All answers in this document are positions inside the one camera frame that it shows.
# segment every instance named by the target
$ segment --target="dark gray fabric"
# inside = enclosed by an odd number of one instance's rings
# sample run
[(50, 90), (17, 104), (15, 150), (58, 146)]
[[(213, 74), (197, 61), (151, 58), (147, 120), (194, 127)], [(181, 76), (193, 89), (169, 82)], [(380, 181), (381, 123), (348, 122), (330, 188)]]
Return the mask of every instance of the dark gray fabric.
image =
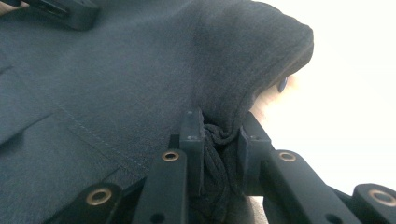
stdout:
[(207, 138), (191, 210), (223, 221), (229, 144), (255, 94), (308, 63), (312, 31), (249, 1), (100, 5), (88, 32), (29, 8), (0, 18), (0, 223), (41, 222), (99, 181), (133, 184), (192, 106)]

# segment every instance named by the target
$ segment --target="round metal fastener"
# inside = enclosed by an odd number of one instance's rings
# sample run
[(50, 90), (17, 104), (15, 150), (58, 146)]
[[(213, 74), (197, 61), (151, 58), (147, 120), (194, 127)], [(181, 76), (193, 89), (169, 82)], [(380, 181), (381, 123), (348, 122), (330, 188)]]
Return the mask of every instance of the round metal fastener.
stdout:
[(164, 161), (177, 161), (178, 157), (179, 157), (179, 155), (175, 151), (167, 151), (167, 152), (163, 153)]
[(384, 204), (388, 207), (396, 207), (395, 197), (382, 190), (370, 189), (369, 195), (378, 203)]
[(111, 198), (111, 190), (108, 188), (100, 188), (92, 191), (86, 199), (87, 204), (96, 206), (107, 202)]
[(294, 156), (293, 154), (291, 154), (289, 152), (281, 152), (281, 153), (279, 153), (279, 158), (282, 161), (296, 161), (297, 160), (296, 156)]

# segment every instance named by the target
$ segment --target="black cloth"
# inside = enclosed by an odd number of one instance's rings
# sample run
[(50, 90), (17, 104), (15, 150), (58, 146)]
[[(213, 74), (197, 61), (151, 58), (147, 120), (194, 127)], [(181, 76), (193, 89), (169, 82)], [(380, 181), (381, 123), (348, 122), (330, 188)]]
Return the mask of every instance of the black cloth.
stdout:
[(132, 185), (194, 106), (205, 195), (191, 210), (223, 221), (237, 130), (260, 91), (309, 62), (312, 30), (250, 1), (97, 2), (87, 32), (30, 8), (0, 17), (0, 223), (42, 222), (100, 181)]

